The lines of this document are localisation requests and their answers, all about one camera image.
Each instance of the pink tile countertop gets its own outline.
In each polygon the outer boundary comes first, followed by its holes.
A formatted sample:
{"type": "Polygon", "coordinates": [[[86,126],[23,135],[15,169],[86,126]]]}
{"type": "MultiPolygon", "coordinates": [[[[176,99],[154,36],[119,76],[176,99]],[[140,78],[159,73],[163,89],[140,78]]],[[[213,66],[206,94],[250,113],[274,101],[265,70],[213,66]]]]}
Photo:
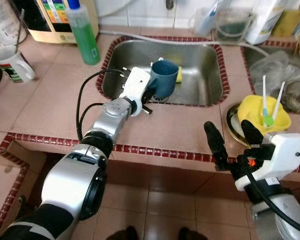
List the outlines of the pink tile countertop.
{"type": "MultiPolygon", "coordinates": [[[[165,29],[129,28],[133,33],[162,36],[165,29]]],[[[189,31],[168,32],[169,35],[191,36],[189,31]]],[[[37,79],[26,84],[16,84],[4,79],[0,86],[0,132],[16,133],[16,140],[30,150],[66,153],[70,145],[77,140],[76,105],[82,82],[88,76],[101,70],[111,43],[119,36],[99,35],[97,39],[101,61],[96,66],[83,63],[80,52],[75,45],[46,44],[34,41],[28,36],[20,46],[22,53],[33,66],[37,79]]],[[[230,157],[236,157],[245,149],[228,133],[225,116],[227,109],[240,102],[246,95],[252,93],[244,59],[240,47],[222,46],[226,74],[230,85],[229,96],[220,104],[210,107],[195,107],[183,105],[148,104],[153,110],[151,115],[141,113],[131,117],[124,126],[117,141],[119,151],[114,151],[112,158],[129,162],[148,163],[186,169],[214,171],[211,158],[204,161],[205,155],[210,155],[203,124],[213,122],[223,133],[226,148],[230,157]],[[132,146],[138,146],[144,154],[133,152],[132,146]],[[156,157],[156,149],[161,157],[156,157]],[[201,155],[200,161],[185,161],[196,159],[195,153],[201,155]]],[[[91,103],[104,103],[108,99],[96,88],[96,81],[91,80],[84,88],[81,100],[81,112],[91,103]]],[[[83,123],[85,132],[101,112],[100,107],[92,108],[83,123]]],[[[290,132],[300,132],[300,115],[291,114],[292,126],[290,132]]]]}

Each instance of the white tile backsplash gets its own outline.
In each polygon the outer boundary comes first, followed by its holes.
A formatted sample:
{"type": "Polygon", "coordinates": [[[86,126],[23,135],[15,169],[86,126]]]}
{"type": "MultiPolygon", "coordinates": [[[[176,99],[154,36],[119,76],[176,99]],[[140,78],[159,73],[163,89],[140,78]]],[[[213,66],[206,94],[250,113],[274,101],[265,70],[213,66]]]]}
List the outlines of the white tile backsplash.
{"type": "MultiPolygon", "coordinates": [[[[173,9],[167,10],[166,0],[132,0],[127,6],[105,17],[103,25],[190,28],[189,20],[198,9],[209,10],[215,0],[173,0],[173,9]]],[[[252,10],[258,0],[229,0],[231,8],[252,10]]],[[[286,9],[298,9],[300,0],[288,0],[286,9]]]]}

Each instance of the colorful label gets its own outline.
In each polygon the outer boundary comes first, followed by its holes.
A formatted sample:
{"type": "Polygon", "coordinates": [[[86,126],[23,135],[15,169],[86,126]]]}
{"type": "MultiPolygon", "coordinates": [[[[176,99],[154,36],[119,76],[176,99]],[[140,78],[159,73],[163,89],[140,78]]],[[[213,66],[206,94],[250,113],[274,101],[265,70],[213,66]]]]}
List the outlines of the colorful label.
{"type": "Polygon", "coordinates": [[[23,83],[21,77],[10,64],[0,64],[0,68],[4,71],[14,83],[23,83]]]}
{"type": "Polygon", "coordinates": [[[43,6],[53,24],[68,24],[66,6],[62,0],[42,0],[43,6]]]}

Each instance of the white mug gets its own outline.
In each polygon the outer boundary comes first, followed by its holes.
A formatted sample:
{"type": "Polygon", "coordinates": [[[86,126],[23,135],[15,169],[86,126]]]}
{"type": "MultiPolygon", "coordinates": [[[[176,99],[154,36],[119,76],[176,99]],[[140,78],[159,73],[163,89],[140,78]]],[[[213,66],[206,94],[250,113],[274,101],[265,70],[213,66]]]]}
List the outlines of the white mug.
{"type": "Polygon", "coordinates": [[[27,83],[36,77],[35,71],[28,64],[16,46],[4,46],[0,48],[0,68],[15,83],[27,83]]]}

